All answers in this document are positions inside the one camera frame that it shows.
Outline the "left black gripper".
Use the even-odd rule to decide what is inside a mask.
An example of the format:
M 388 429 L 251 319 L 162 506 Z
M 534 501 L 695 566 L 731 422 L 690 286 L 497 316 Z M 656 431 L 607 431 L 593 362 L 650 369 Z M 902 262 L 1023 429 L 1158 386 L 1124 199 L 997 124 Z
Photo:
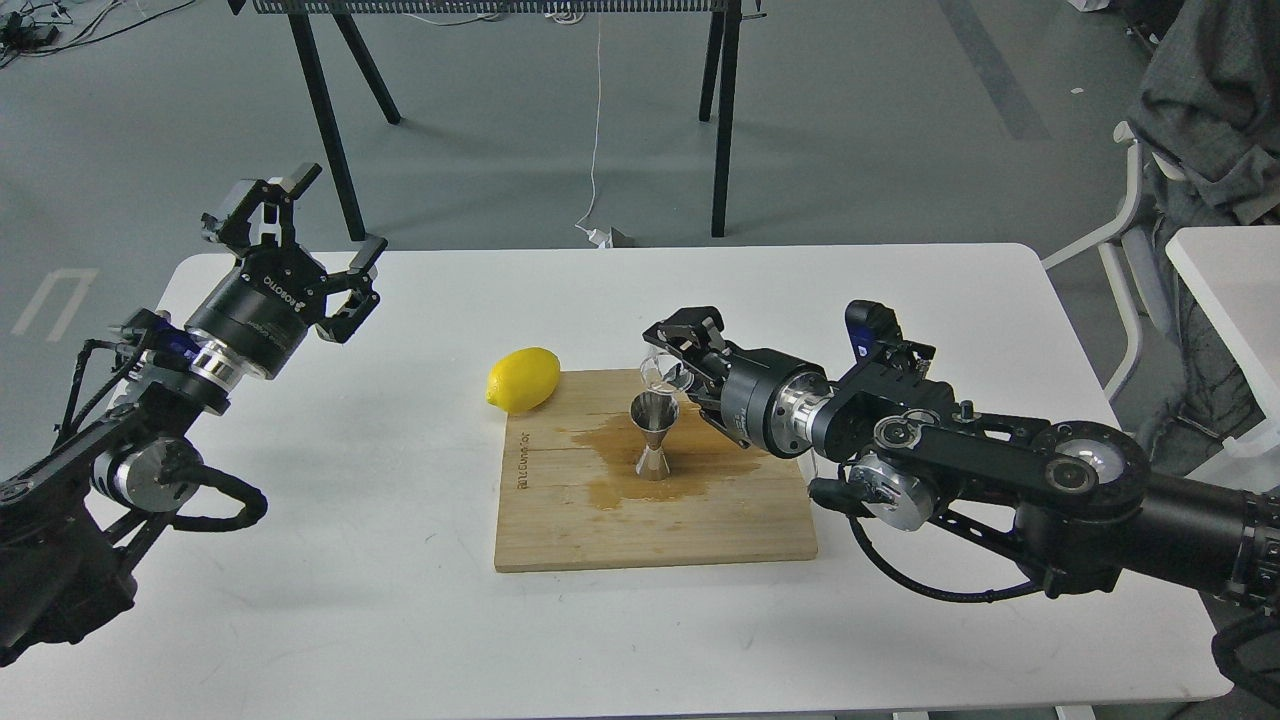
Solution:
M 296 240 L 294 202 L 321 173 L 319 164 L 305 163 L 283 178 L 242 179 L 220 209 L 201 215 L 204 240 L 229 249 L 236 264 L 186 329 L 220 341 L 269 380 L 311 325 L 323 340 L 343 345 L 380 302 L 372 282 L 387 238 L 365 236 L 349 266 L 332 274 Z M 319 296 L 307 292 L 312 284 Z M 344 304 L 323 316 L 324 299 L 342 291 L 348 292 Z

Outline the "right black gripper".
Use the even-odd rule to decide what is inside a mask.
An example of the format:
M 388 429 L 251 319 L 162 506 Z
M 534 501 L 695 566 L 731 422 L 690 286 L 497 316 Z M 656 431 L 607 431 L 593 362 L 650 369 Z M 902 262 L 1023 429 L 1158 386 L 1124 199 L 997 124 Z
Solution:
M 833 393 L 823 368 L 772 348 L 740 348 L 723 329 L 718 307 L 681 307 L 643 338 L 684 365 L 672 386 L 737 446 L 783 459 L 808 451 L 817 410 Z

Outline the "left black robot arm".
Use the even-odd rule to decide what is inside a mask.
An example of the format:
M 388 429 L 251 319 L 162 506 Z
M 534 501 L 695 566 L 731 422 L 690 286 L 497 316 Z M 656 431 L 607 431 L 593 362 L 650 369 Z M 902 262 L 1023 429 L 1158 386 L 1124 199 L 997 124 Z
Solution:
M 148 309 L 78 354 L 50 454 L 3 483 L 3 664 L 78 643 L 134 603 L 133 570 L 166 529 L 233 532 L 265 495 L 209 466 L 187 432 L 228 410 L 246 375 L 271 379 L 310 331 L 343 343 L 379 305 L 366 236 L 343 272 L 297 242 L 296 201 L 320 176 L 247 179 L 202 218 L 236 265 L 182 325 Z

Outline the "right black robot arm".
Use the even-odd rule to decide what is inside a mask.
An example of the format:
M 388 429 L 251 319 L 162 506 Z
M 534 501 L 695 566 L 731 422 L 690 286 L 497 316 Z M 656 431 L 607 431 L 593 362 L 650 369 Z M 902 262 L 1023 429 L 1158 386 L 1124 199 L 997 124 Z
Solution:
M 977 411 L 927 375 L 934 348 L 905 340 L 893 311 L 851 301 L 854 363 L 840 378 L 722 334 L 716 307 L 682 307 L 643 337 L 672 357 L 664 379 L 741 448 L 831 461 L 809 497 L 841 512 L 891 580 L 954 603 L 1108 592 L 1123 571 L 1247 609 L 1216 633 L 1213 661 L 1235 687 L 1277 703 L 1277 670 L 1248 667 L 1242 647 L 1277 632 L 1277 498 L 1153 471 L 1126 433 L 1096 421 Z M 1012 561 L 1025 580 L 952 592 L 893 568 L 863 518 L 904 530 L 931 524 Z

